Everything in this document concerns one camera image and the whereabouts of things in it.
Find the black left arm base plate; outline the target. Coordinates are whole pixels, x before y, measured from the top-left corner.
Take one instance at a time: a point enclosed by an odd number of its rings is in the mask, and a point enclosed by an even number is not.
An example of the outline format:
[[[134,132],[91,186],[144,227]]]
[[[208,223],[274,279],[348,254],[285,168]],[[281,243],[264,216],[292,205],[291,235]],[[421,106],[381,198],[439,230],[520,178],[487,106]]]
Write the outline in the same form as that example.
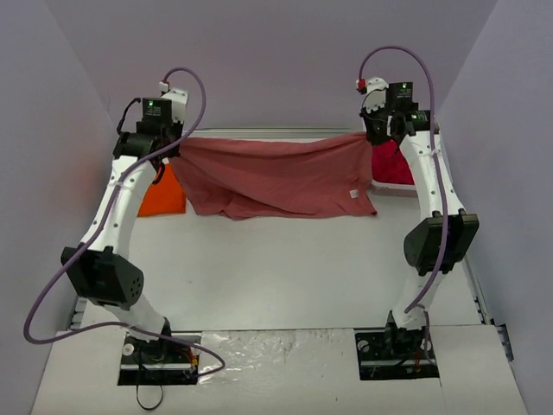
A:
[[[200,351],[174,342],[145,342],[126,335],[119,386],[193,386],[198,383]]]

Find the pink t shirt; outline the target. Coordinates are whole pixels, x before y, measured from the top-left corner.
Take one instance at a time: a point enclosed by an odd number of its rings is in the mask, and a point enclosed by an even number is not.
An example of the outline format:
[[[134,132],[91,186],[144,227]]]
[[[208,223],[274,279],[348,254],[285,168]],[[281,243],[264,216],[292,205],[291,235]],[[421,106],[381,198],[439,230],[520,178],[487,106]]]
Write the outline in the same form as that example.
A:
[[[313,142],[191,137],[170,165],[198,215],[373,216],[372,147],[362,132]]]

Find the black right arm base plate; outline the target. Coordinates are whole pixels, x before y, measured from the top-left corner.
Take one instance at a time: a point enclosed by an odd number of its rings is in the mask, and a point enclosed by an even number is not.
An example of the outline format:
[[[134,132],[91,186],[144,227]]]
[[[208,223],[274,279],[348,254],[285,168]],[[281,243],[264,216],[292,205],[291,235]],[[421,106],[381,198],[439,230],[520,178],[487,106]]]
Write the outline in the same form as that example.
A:
[[[424,331],[391,345],[383,329],[354,331],[359,379],[362,381],[438,379],[439,368]]]

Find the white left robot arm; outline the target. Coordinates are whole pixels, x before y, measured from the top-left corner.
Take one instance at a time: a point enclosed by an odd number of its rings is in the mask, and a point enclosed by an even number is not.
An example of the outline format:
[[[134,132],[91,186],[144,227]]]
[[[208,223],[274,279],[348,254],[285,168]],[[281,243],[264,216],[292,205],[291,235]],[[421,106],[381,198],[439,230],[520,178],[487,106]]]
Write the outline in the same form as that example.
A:
[[[176,89],[161,97],[140,99],[142,118],[134,131],[118,131],[111,174],[99,210],[80,244],[78,254],[67,247],[61,263],[76,293],[110,311],[143,342],[153,361],[165,361],[174,351],[170,325],[143,293],[143,272],[129,260],[130,237],[143,198],[151,183],[165,170],[163,160],[173,148],[149,159],[182,133],[188,93]]]

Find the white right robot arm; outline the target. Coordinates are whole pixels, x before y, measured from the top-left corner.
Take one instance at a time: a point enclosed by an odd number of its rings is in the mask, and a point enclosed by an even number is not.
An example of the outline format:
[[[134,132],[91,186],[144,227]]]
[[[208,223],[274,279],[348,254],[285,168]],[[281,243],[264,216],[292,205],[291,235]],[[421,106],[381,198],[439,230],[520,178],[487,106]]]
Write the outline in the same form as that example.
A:
[[[404,257],[415,271],[389,312],[385,351],[402,357],[429,334],[429,308],[443,279],[460,263],[480,222],[461,203],[447,172],[439,124],[413,99],[410,82],[359,80],[360,116],[370,144],[394,143],[407,162],[420,207],[419,223],[405,236]]]

